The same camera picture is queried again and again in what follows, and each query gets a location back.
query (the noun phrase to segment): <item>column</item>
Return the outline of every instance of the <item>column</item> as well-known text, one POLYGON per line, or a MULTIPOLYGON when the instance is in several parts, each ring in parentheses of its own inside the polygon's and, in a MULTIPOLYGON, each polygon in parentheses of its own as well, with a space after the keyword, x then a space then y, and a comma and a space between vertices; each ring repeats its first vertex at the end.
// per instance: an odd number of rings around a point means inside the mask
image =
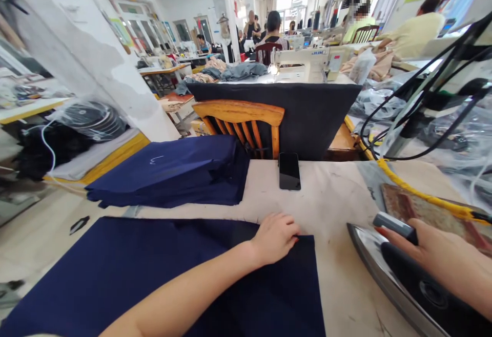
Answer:
POLYGON ((17 1, 28 51, 76 96, 110 103, 151 141, 179 138, 93 0, 17 1))

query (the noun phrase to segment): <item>red chair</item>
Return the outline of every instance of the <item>red chair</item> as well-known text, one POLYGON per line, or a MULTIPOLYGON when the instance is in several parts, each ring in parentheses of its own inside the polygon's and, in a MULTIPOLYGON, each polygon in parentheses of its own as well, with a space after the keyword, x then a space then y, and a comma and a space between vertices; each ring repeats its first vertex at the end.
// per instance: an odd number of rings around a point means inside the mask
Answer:
POLYGON ((264 43, 262 45, 257 45, 255 49, 256 61, 258 63, 263 63, 268 67, 272 63, 270 58, 274 48, 276 48, 277 51, 283 50, 282 45, 277 43, 264 43))

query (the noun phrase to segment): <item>floor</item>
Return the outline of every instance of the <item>floor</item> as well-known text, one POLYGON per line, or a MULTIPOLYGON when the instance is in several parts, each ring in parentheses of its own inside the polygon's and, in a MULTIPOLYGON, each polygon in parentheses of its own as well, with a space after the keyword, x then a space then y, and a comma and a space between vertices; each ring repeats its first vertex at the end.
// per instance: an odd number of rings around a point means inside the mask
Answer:
MULTIPOLYGON (((26 284, 17 293, 25 296, 98 218, 120 217, 125 211, 101 209, 97 203, 55 189, 0 228, 0 283, 24 280, 26 284), (72 225, 87 216, 87 224, 70 235, 72 225)), ((0 320, 9 312, 0 309, 0 320)))

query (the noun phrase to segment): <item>chair backrest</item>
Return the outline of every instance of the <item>chair backrest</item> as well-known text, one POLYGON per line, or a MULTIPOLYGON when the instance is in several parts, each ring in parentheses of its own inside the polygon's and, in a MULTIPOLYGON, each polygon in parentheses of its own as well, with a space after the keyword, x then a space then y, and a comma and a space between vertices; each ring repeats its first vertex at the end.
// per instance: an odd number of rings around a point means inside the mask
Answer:
POLYGON ((277 43, 264 43, 257 45, 255 48, 256 61, 268 67, 271 64, 271 56, 274 48, 276 48, 277 51, 283 50, 282 45, 277 43))
POLYGON ((220 131, 224 135, 237 136, 243 145, 246 145, 247 142, 251 149, 254 149, 255 158, 258 158, 258 155, 262 159, 265 157, 256 121, 268 123, 272 126, 272 157, 273 159, 278 159, 280 150, 278 127, 282 123, 285 113, 284 108, 250 101, 208 100, 194 104, 193 109, 204 121, 212 135, 216 135, 217 131, 209 117, 215 118, 220 131), (253 141, 252 134, 246 122, 251 122, 255 141, 253 141))
POLYGON ((352 39, 352 44, 367 43, 369 41, 374 41, 376 35, 378 34, 379 26, 371 25, 359 28, 352 39))

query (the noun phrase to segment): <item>folded navy fabric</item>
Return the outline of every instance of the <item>folded navy fabric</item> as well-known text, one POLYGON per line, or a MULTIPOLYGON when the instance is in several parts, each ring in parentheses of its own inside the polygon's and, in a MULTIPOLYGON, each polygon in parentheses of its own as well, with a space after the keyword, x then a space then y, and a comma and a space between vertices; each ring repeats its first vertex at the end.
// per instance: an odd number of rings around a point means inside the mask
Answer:
POLYGON ((185 203, 236 205, 249 157, 237 138, 201 136, 151 143, 86 187, 100 207, 185 203))
MULTIPOLYGON (((19 302, 2 337, 96 337, 167 281, 251 239, 230 220, 99 219, 19 302)), ((325 336, 314 238, 239 280, 186 336, 325 336)))

